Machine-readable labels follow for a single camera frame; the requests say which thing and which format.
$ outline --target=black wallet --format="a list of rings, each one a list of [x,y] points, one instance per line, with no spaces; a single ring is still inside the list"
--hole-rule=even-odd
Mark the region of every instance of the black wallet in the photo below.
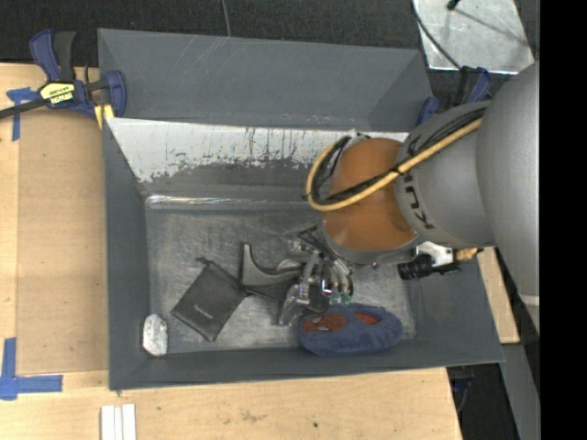
[[[247,292],[238,280],[208,261],[188,291],[172,309],[172,315],[214,342],[222,327]]]

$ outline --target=black floor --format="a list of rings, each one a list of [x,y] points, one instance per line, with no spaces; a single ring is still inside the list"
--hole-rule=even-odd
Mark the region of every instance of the black floor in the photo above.
[[[236,37],[421,48],[410,0],[226,1]],[[539,0],[515,2],[539,59]],[[73,63],[90,66],[97,65],[97,28],[209,35],[227,31],[220,0],[0,0],[0,11],[0,61],[29,61],[28,39],[45,28],[76,31]],[[457,90],[458,74],[430,71],[429,79],[434,94],[447,104]],[[494,79],[495,90],[507,77]],[[475,367],[471,375],[460,413],[465,440],[516,439],[499,367]]]

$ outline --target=wooden table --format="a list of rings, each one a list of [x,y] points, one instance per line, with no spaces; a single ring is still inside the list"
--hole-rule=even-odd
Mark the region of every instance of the wooden table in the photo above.
[[[7,89],[43,82],[33,65],[0,64],[0,107]],[[17,336],[18,374],[64,378],[62,393],[0,401],[0,439],[96,439],[100,407],[125,403],[136,404],[139,440],[461,439],[443,368],[110,391],[98,127],[47,109],[21,122],[13,142],[12,119],[0,121],[0,338]],[[517,342],[494,254],[482,259],[502,342]]]

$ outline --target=gray bin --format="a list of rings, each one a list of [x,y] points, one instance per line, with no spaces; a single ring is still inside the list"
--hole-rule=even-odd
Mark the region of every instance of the gray bin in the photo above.
[[[271,324],[275,305],[254,300],[257,297],[241,304],[234,324],[231,318],[215,343],[174,320],[169,311],[201,270],[197,258],[213,259],[236,276],[238,247],[250,241],[256,258],[270,267],[286,257],[288,239],[298,226],[301,230],[318,220],[301,195],[307,169],[325,145],[351,127],[402,139],[429,96],[424,65],[415,51],[373,49],[370,55],[371,48],[220,39],[100,32],[101,70],[125,74],[130,100],[126,116],[138,119],[113,119],[103,130],[110,388],[503,360],[474,261],[460,273],[418,281],[400,280],[393,267],[363,269],[356,278],[355,299],[387,307],[406,329],[398,346],[368,356],[333,360],[306,352],[296,346],[291,328]],[[207,55],[197,53],[200,42],[212,43],[212,49],[204,49]],[[244,49],[216,54],[233,42]],[[250,48],[267,48],[266,71],[247,70],[252,55],[241,60],[239,54],[246,55]],[[315,50],[319,57],[307,56]],[[376,70],[371,56],[376,57]],[[340,72],[338,62],[343,59],[352,70]],[[206,60],[215,68],[206,67]],[[299,60],[304,63],[295,66]],[[325,106],[314,104],[304,87],[288,86],[287,76],[283,78],[288,70],[308,70],[312,61],[321,63],[304,86],[328,80],[321,85],[331,98]],[[191,72],[190,66],[198,68]],[[183,75],[170,79],[170,70]],[[397,76],[386,82],[381,72]],[[352,93],[338,83],[347,83]],[[155,87],[163,85],[167,89],[157,94]],[[201,85],[215,94],[205,102],[189,90]],[[254,89],[243,92],[245,85]],[[224,101],[218,100],[220,87],[229,86],[240,88],[228,89]],[[268,96],[276,86],[283,86],[287,96]],[[369,90],[357,89],[367,86]],[[346,95],[358,96],[353,106],[344,105]],[[240,104],[240,96],[247,102]],[[254,103],[263,96],[268,96],[266,103]],[[299,115],[294,123],[279,115],[293,112]],[[391,120],[370,124],[373,119]],[[228,150],[219,152],[222,146]],[[170,353],[164,357],[153,357],[140,345],[142,324],[151,313],[170,324]]]

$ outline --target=bin floor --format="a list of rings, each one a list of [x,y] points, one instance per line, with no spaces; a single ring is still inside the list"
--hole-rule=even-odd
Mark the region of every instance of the bin floor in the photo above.
[[[274,269],[283,259],[295,256],[292,241],[297,233],[315,225],[318,215],[299,209],[200,209],[146,209],[150,305],[168,323],[169,352],[297,347],[294,326],[276,324],[278,303],[260,296],[247,297],[213,343],[173,317],[171,310],[204,268],[199,258],[213,260],[237,277],[241,246],[248,242],[257,264]],[[353,302],[383,306],[401,319],[404,338],[415,336],[405,283],[394,265],[359,269],[354,282]]]

